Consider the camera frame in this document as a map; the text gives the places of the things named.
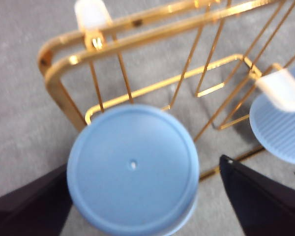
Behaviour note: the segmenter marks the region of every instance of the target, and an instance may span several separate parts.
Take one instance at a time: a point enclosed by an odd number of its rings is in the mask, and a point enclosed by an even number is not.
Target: small hole
[[[132,22],[134,27],[139,27],[143,24],[143,20],[142,19],[138,19]]]
[[[137,168],[137,162],[131,161],[130,162],[130,167],[131,167],[131,169],[135,170]]]
[[[40,63],[43,64],[43,65],[47,65],[47,62],[46,62],[44,59],[42,59],[42,60],[40,61]]]

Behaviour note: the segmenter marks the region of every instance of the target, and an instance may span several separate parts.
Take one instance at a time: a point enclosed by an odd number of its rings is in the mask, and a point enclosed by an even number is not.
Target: gold metal rack
[[[225,109],[225,107],[236,97],[236,95],[238,95],[238,93],[248,83],[249,80],[256,80],[260,78],[262,75],[268,74],[273,68],[282,68],[280,65],[275,63],[269,66],[269,68],[264,72],[261,72],[256,66],[256,63],[258,62],[259,58],[262,56],[267,46],[270,44],[274,36],[281,28],[282,24],[285,22],[285,20],[295,7],[295,0],[252,0],[237,5],[232,5],[231,0],[226,0],[225,2],[226,6],[219,8],[218,10],[211,11],[210,8],[213,4],[222,5],[220,0],[179,1],[108,22],[106,26],[103,26],[96,30],[85,32],[75,31],[60,35],[48,41],[42,47],[38,54],[38,67],[45,78],[46,89],[50,96],[58,104],[60,109],[65,113],[65,115],[68,117],[71,123],[75,126],[75,128],[78,131],[81,131],[87,124],[91,123],[92,116],[98,112],[105,112],[106,109],[126,101],[134,103],[133,99],[138,96],[142,96],[144,94],[166,87],[171,84],[177,84],[175,93],[170,103],[162,108],[162,110],[171,109],[175,104],[175,100],[177,98],[180,86],[184,79],[187,79],[194,75],[199,75],[199,82],[195,89],[195,97],[199,98],[209,93],[212,93],[218,89],[223,88],[234,77],[234,74],[244,63],[248,67],[247,75],[237,84],[234,90],[228,95],[228,97],[224,100],[222,105],[216,110],[213,116],[208,120],[205,126],[200,129],[199,133],[194,138],[194,141],[196,142],[204,133],[204,131],[214,122],[214,120],[218,117],[221,111]],[[271,14],[265,25],[257,34],[256,38],[253,40],[251,45],[243,54],[234,54],[216,61],[211,61],[212,55],[214,54],[214,50],[219,41],[220,34],[223,30],[225,20],[238,14],[244,14],[245,12],[259,9],[261,7],[274,3],[276,4],[274,12]],[[290,6],[284,14],[283,18],[277,24],[275,30],[267,39],[266,43],[263,45],[263,47],[261,48],[257,56],[254,58],[254,60],[249,59],[248,56],[257,44],[258,40],[261,38],[261,36],[268,28],[268,26],[271,24],[273,19],[277,16],[277,14],[282,10],[283,5],[287,3],[290,3]],[[143,31],[139,34],[134,34],[121,39],[117,39],[117,33],[138,29],[151,23],[156,23],[164,19],[173,17],[178,14],[183,14],[190,11],[199,11],[199,9],[201,8],[206,9],[206,12],[204,14],[198,14],[197,16],[181,20],[178,23],[169,23],[164,26],[157,27],[155,29]],[[199,43],[199,39],[201,37],[203,28],[207,25],[215,23],[219,23],[219,26],[215,38],[212,42],[210,53],[207,57],[205,65],[188,71],[189,64],[193,57],[194,51]],[[179,33],[193,29],[197,29],[197,34],[195,36],[186,63],[183,67],[182,73],[180,75],[176,75],[174,77],[165,79],[161,82],[155,83],[153,85],[132,91],[121,53],[126,50],[133,49],[151,42],[155,42],[157,40],[169,38]],[[53,62],[54,55],[56,55],[60,50],[67,49],[68,47],[78,44],[84,45],[86,49],[84,51],[77,52],[73,55],[64,57],[56,62]],[[122,75],[125,82],[125,87],[127,89],[127,94],[108,101],[102,101],[101,92],[98,85],[93,62],[115,54],[117,54],[118,56]],[[224,82],[212,86],[208,89],[201,90],[201,86],[207,71],[228,64],[235,60],[237,61],[237,64],[233,68],[231,73],[228,75],[228,77],[224,80]],[[288,67],[291,63],[293,63],[294,60],[295,55],[286,63],[284,67]],[[93,78],[95,91],[98,98],[98,104],[89,108],[85,114],[85,117],[83,117],[83,115],[80,113],[79,109],[75,105],[74,101],[70,97],[69,93],[63,86],[61,82],[61,77],[68,70],[86,63],[88,63],[90,67],[90,72]],[[235,112],[245,102],[245,100],[253,93],[254,90],[255,86],[252,85],[248,92],[244,95],[244,97],[240,99],[238,104],[231,110],[231,112],[219,125],[218,130],[225,129],[249,118],[249,115],[245,115],[243,117],[228,122],[233,117]],[[255,153],[258,153],[261,150],[264,150],[264,148],[257,147],[254,150],[238,158],[239,160],[243,160],[245,158],[252,156]],[[206,177],[211,176],[217,170],[218,168],[215,167],[209,170],[208,172],[203,173],[200,180],[203,180]]]

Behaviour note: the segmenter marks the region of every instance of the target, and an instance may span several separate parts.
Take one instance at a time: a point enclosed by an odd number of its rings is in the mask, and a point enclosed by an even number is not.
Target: plastic cap
[[[196,204],[198,155],[171,115],[143,105],[113,108],[79,135],[67,179],[79,212],[116,236],[171,235]]]
[[[295,78],[295,67],[290,70]],[[258,141],[273,155],[295,164],[295,112],[277,109],[265,94],[250,108],[250,125]]]
[[[261,77],[256,81],[256,86],[276,108],[295,112],[295,78],[287,69]]]
[[[74,5],[74,10],[81,31],[94,30],[111,21],[102,0],[78,0]]]

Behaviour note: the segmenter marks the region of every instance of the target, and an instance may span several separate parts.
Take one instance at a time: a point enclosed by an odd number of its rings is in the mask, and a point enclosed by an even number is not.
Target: gray carpet
[[[168,3],[168,0],[104,0],[113,19]],[[249,56],[258,50],[283,16],[283,11],[270,25],[264,37]],[[0,0],[0,196],[21,187],[65,163],[77,136],[71,123],[62,114],[45,90],[36,65],[39,48],[50,38],[75,30],[74,0]],[[226,22],[212,60],[234,53],[244,53],[274,6],[250,12]],[[206,27],[190,69],[206,61],[217,25]],[[169,40],[143,46],[124,53],[124,60],[133,89],[180,74],[196,31]],[[295,53],[295,9],[261,57],[257,66],[264,70],[272,62],[284,64]],[[222,66],[206,75],[204,88],[223,81],[235,63]],[[96,63],[103,99],[126,93],[117,57]],[[202,98],[193,93],[199,76],[186,80],[177,102],[170,111],[194,136],[213,114],[234,85],[244,76],[244,66],[225,88]],[[65,86],[82,112],[97,104],[90,72],[81,67],[66,74]],[[137,103],[163,107],[169,103],[174,87],[135,99]],[[249,111],[251,100],[238,116]],[[220,121],[231,107],[217,119]],[[223,131],[210,127],[196,143],[201,170],[218,164],[221,154],[236,157],[258,145],[249,122],[245,121]],[[245,161],[256,171],[295,189],[295,165],[285,163],[263,152]],[[195,214],[175,235],[239,236],[242,229],[223,189],[220,176],[199,185],[199,202]],[[103,235],[92,228],[72,208],[63,236]]]

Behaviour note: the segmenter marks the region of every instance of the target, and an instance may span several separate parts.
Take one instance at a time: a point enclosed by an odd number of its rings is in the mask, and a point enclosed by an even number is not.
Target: blue plastic lid
[[[295,77],[295,67],[290,71]],[[258,141],[273,155],[295,164],[295,112],[275,108],[259,95],[250,108],[250,125]]]
[[[187,130],[173,116],[144,105],[97,117],[75,141],[67,167],[80,213],[119,236],[174,233],[194,208],[198,177]]]

